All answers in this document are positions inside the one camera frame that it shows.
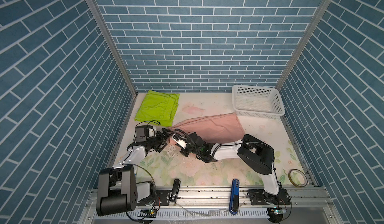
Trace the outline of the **pink shorts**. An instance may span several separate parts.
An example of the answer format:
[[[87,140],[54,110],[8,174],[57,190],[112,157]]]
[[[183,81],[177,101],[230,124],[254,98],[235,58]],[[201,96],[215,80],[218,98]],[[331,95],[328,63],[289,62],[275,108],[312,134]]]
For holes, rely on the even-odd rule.
[[[195,132],[207,143],[231,143],[246,134],[235,113],[188,119],[171,127],[175,129]]]

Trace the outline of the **lime green shorts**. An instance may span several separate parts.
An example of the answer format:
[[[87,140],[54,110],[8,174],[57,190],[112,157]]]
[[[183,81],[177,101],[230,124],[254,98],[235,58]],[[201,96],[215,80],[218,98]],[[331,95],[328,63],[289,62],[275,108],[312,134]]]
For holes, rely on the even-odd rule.
[[[159,121],[161,126],[171,127],[179,106],[179,97],[179,94],[148,91],[135,120],[139,122]]]

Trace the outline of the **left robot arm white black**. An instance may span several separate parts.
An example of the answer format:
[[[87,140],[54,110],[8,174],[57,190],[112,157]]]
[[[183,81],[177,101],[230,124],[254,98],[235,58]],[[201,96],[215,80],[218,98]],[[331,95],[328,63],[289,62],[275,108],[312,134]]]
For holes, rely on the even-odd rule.
[[[173,131],[163,128],[139,126],[133,143],[127,147],[125,156],[113,167],[99,173],[97,205],[99,216],[106,216],[135,210],[140,201],[155,204],[157,197],[154,181],[136,182],[140,162],[150,151],[161,152]]]

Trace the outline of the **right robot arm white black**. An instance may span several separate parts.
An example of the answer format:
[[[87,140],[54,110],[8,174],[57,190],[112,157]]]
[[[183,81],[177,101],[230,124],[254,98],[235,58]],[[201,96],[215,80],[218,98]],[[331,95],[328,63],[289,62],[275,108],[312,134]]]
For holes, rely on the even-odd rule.
[[[187,157],[193,153],[204,163],[241,159],[262,178],[264,190],[261,202],[273,205],[292,203],[287,190],[277,178],[274,148],[252,135],[246,134],[242,139],[227,144],[207,143],[195,132],[187,134],[175,129],[171,139],[181,148],[182,155]]]

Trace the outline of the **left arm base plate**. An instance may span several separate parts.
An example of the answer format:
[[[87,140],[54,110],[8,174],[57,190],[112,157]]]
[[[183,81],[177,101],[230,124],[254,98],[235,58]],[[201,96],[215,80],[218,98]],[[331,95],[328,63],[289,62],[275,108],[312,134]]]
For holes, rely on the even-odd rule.
[[[168,206],[170,203],[172,191],[170,190],[157,190],[157,200],[155,202],[155,194],[151,191],[150,195],[138,202],[138,206],[151,207],[155,206]]]

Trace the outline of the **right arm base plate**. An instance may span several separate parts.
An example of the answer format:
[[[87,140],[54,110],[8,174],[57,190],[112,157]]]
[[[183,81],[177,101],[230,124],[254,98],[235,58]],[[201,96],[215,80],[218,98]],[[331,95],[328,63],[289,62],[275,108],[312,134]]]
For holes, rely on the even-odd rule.
[[[247,196],[250,198],[252,206],[260,205],[291,205],[292,201],[286,189],[281,188],[277,195],[272,195],[263,189],[248,190]]]

